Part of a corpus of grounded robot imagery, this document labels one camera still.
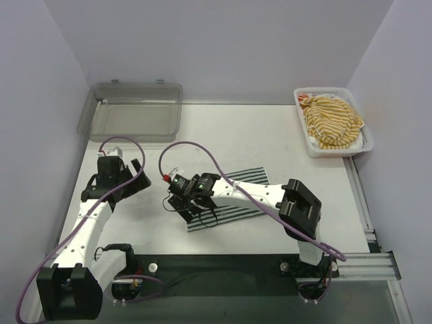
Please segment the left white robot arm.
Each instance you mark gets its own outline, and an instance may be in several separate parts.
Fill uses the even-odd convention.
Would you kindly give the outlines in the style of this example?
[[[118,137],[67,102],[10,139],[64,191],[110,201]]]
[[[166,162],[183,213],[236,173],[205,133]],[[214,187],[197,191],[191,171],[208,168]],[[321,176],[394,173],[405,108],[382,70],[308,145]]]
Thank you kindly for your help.
[[[91,268],[93,254],[105,224],[123,199],[148,188],[151,181],[140,161],[133,159],[133,174],[117,155],[97,159],[92,175],[80,196],[80,209],[70,235],[50,267],[36,276],[36,285],[48,321],[94,320],[98,317],[108,273],[117,273],[130,264],[124,252],[109,257],[101,270]]]

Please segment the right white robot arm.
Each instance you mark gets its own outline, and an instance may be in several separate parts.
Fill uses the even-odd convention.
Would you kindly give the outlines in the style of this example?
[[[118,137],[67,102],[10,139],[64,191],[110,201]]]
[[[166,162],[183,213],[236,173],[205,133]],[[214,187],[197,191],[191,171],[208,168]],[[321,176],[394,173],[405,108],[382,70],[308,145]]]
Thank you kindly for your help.
[[[273,215],[286,234],[298,242],[301,262],[317,266],[323,251],[311,240],[319,241],[321,201],[299,180],[287,184],[265,185],[235,181],[214,173],[187,179],[175,175],[168,181],[169,203],[187,221],[201,209],[240,207]]]

